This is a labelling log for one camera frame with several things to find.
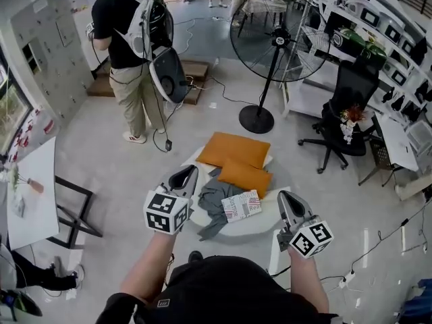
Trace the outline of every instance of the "fan base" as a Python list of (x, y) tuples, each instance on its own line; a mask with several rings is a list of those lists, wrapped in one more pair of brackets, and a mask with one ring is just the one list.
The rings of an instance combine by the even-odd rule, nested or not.
[(249, 105), (240, 111), (238, 119), (244, 128), (248, 131), (262, 134), (271, 131), (275, 125), (275, 119), (272, 114), (264, 107), (261, 108), (261, 114), (257, 116), (257, 105)]

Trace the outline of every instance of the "white wall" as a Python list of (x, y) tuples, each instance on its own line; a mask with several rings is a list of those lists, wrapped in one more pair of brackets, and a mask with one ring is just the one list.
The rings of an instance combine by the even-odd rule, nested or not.
[(0, 0), (0, 43), (6, 60), (27, 99), (34, 107), (42, 105), (48, 109), (49, 106), (24, 61), (10, 25), (10, 18), (30, 3), (31, 0)]

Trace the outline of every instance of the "forearm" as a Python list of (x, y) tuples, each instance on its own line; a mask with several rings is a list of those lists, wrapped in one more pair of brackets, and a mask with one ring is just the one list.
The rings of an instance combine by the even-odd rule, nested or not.
[(291, 293), (299, 294), (308, 300), (320, 313), (329, 312), (329, 299), (319, 280), (317, 266), (313, 258), (304, 259), (296, 251), (291, 256)]
[(145, 303), (152, 302), (161, 293), (175, 242), (176, 235), (156, 232), (121, 284), (120, 291)]

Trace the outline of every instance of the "window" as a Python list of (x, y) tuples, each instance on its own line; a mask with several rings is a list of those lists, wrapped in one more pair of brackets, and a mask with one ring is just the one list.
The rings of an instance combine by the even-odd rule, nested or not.
[(0, 153), (4, 155), (32, 109), (0, 48)]

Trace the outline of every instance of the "fan grille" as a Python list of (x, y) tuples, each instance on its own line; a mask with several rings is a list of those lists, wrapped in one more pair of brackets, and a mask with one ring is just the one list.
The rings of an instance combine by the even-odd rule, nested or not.
[(300, 80), (323, 65), (330, 37), (314, 5), (306, 0), (246, 0), (232, 19), (230, 37), (237, 56), (250, 70), (263, 78), (269, 75), (276, 28), (289, 32), (293, 41), (280, 49), (272, 80)]

